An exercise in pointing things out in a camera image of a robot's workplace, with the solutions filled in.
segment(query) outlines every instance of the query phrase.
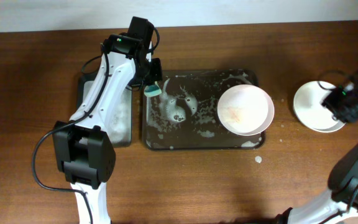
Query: brown table surface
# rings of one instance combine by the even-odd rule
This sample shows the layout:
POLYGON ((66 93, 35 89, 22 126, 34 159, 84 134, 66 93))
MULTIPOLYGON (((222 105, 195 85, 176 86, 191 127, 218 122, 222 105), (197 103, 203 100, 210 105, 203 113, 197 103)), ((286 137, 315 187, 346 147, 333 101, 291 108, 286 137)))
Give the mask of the brown table surface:
MULTIPOLYGON (((30 157, 56 120, 67 121, 75 111, 83 63, 99 54, 98 44, 109 34, 122 31, 0 34, 0 223, 78 222, 75 196, 41 189, 32 178, 30 157)), ((325 70, 358 68, 358 21, 159 31, 155 57, 164 70, 251 69, 274 100, 275 118, 258 150, 152 152, 140 141, 136 93, 132 144, 116 149, 107 184, 114 222, 269 218, 326 188, 335 163, 358 142, 358 122, 335 133, 314 132, 294 117, 291 99, 301 84, 325 70)), ((69 187, 57 171, 51 139, 39 151, 37 170, 45 184, 69 187)))

